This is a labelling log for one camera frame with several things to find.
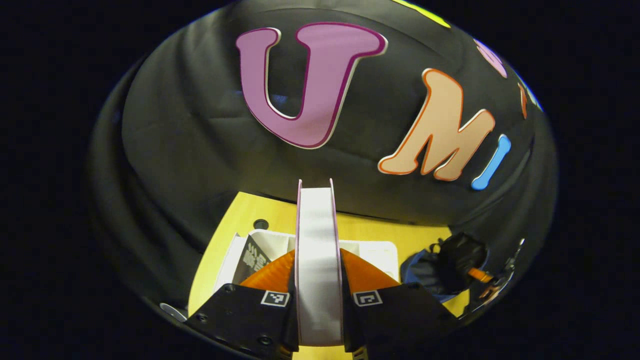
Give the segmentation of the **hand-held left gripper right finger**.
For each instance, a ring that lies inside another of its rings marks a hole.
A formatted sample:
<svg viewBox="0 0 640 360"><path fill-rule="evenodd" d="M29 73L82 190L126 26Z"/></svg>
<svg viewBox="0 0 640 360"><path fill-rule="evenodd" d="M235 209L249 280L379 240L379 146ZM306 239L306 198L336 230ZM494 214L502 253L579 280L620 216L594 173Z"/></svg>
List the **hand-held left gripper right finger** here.
<svg viewBox="0 0 640 360"><path fill-rule="evenodd" d="M458 326L422 285L401 284L358 255L340 250L343 346L355 360L420 360Z"/></svg>

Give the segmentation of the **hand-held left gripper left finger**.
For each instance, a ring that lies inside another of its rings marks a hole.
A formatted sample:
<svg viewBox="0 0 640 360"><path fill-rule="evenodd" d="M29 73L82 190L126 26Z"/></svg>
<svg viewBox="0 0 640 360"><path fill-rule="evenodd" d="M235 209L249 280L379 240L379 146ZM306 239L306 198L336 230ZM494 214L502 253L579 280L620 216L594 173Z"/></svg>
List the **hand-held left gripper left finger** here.
<svg viewBox="0 0 640 360"><path fill-rule="evenodd" d="M291 360L299 351L295 251L247 278L224 284L185 324L220 346L259 360Z"/></svg>

